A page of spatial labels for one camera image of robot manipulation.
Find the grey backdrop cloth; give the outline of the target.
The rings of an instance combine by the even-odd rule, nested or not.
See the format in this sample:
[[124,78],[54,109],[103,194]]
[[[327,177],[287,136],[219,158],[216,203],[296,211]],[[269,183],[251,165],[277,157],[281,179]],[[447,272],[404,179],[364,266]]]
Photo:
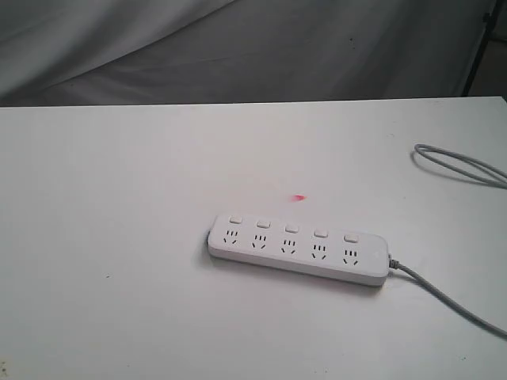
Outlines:
[[458,97],[493,1],[4,1],[2,106]]

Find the black tripod stand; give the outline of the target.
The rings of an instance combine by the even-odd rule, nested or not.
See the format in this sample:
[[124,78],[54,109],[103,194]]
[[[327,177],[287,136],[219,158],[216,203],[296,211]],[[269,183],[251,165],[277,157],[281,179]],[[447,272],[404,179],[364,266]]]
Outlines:
[[466,81],[464,82],[463,89],[460,94],[461,97],[467,97],[471,91],[471,87],[474,84],[478,69],[482,63],[483,56],[490,41],[490,37],[497,26],[497,20],[504,4],[504,0],[495,0],[492,8],[482,15],[483,31],[481,39],[472,60]]

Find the white five-outlet power strip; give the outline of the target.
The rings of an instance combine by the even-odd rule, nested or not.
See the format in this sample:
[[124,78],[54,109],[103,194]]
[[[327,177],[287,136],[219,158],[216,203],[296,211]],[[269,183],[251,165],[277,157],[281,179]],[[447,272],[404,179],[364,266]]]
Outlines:
[[217,216],[208,235],[215,258],[371,287],[389,272],[387,242],[374,234],[256,215]]

